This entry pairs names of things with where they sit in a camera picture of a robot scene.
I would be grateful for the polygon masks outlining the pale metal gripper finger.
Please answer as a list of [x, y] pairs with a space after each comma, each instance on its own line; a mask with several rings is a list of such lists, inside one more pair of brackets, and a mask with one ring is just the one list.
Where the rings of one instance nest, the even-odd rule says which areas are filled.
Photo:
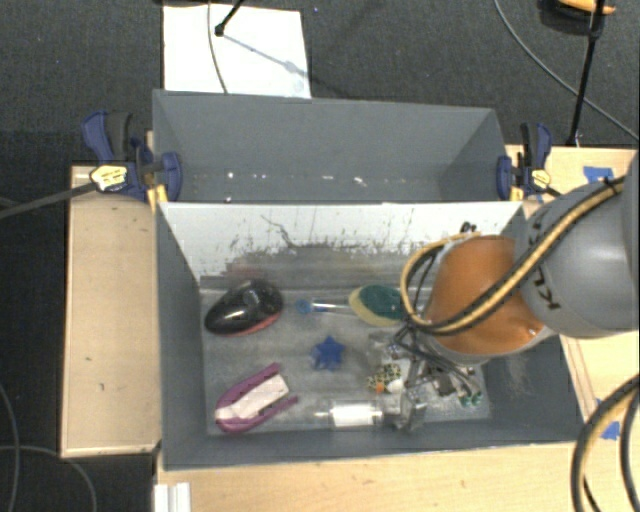
[[421, 388], [405, 390], [400, 399], [397, 428], [403, 431], [413, 431], [421, 427], [424, 424], [427, 407], [426, 393]]

